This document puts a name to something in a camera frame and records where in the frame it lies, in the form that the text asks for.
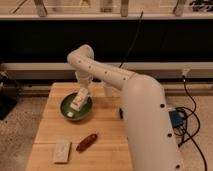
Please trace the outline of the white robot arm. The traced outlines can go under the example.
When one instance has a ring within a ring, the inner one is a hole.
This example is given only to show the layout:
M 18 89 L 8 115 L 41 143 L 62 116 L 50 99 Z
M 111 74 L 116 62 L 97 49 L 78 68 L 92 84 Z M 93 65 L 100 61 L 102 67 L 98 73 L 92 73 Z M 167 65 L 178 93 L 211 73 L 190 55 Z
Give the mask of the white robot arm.
M 76 70 L 121 91 L 121 109 L 133 171 L 183 171 L 162 85 L 153 77 L 94 60 L 82 45 L 67 56 Z

